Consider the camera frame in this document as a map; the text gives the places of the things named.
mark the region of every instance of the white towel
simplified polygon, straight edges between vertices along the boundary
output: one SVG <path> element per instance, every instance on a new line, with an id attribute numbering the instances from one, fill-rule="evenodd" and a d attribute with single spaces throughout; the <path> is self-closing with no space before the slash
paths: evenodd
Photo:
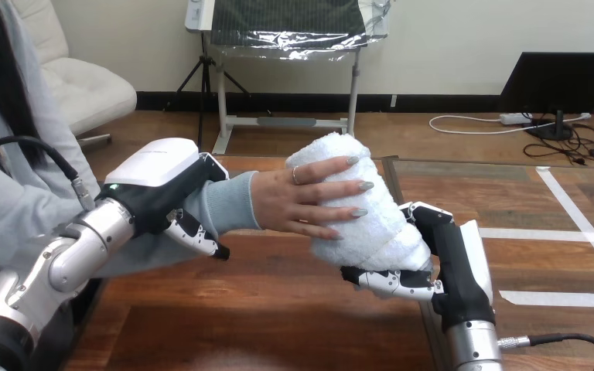
<path id="1" fill-rule="evenodd" d="M 324 182 L 361 179 L 373 182 L 374 188 L 358 196 L 333 199 L 322 206 L 353 206 L 367 209 L 357 220 L 329 223 L 343 240 L 312 239 L 312 251 L 320 259 L 338 267 L 358 267 L 368 271 L 417 271 L 431 267 L 431 252 L 422 235 L 398 209 L 377 167 L 370 150 L 351 135 L 329 134 L 290 156 L 289 168 L 336 156 L 358 156 L 359 162 Z"/>

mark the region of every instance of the monitor stand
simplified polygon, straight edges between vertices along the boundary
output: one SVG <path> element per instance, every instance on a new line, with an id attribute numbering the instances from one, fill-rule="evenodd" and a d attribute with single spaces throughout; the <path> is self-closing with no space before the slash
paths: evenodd
<path id="1" fill-rule="evenodd" d="M 548 125 L 544 128 L 532 128 L 528 129 L 527 133 L 535 136 L 536 138 L 544 139 L 547 141 L 567 141 L 572 138 L 572 129 L 570 125 L 564 124 L 563 122 L 563 111 L 557 111 L 556 120 L 549 120 L 547 118 L 531 120 L 532 126 L 540 126 L 543 124 L 549 124 L 554 122 L 554 125 Z"/>

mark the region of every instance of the robotic arm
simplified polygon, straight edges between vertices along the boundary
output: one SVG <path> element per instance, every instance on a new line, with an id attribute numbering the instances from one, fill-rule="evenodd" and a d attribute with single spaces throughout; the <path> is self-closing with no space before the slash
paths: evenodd
<path id="1" fill-rule="evenodd" d="M 430 301 L 441 316 L 453 370 L 501 371 L 500 345 L 506 348 L 507 343 L 497 340 L 493 288 L 476 221 L 457 226 L 452 214 L 425 203 L 407 203 L 400 209 L 438 255 L 438 279 L 432 281 L 428 271 L 342 267 L 343 279 L 382 298 Z"/>
<path id="2" fill-rule="evenodd" d="M 0 370 L 26 370 L 58 307 L 132 238 L 165 233 L 186 249 L 228 259 L 229 250 L 181 209 L 206 181 L 225 179 L 210 154 L 180 138 L 146 145 L 109 174 L 95 203 L 82 202 L 82 213 L 35 240 L 41 252 L 30 272 L 0 271 Z"/>

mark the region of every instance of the white chair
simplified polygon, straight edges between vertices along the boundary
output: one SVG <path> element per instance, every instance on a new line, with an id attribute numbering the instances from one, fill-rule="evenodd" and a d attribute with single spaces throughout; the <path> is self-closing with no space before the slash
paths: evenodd
<path id="1" fill-rule="evenodd" d="M 69 46 L 50 0 L 12 0 L 37 49 L 43 75 L 74 135 L 130 114 L 135 89 L 109 70 L 69 57 Z M 81 147 L 110 142 L 109 134 L 80 139 Z"/>

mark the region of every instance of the woman's hand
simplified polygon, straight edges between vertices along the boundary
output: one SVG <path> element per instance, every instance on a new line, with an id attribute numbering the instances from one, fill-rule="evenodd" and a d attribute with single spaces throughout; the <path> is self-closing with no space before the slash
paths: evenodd
<path id="1" fill-rule="evenodd" d="M 335 157 L 312 164 L 273 172 L 259 172 L 251 179 L 251 202 L 261 228 L 292 232 L 325 240 L 342 237 L 321 223 L 353 220 L 367 214 L 356 207 L 324 207 L 318 203 L 327 199 L 354 196 L 372 189 L 372 182 L 320 181 L 329 175 L 354 166 L 358 157 Z"/>

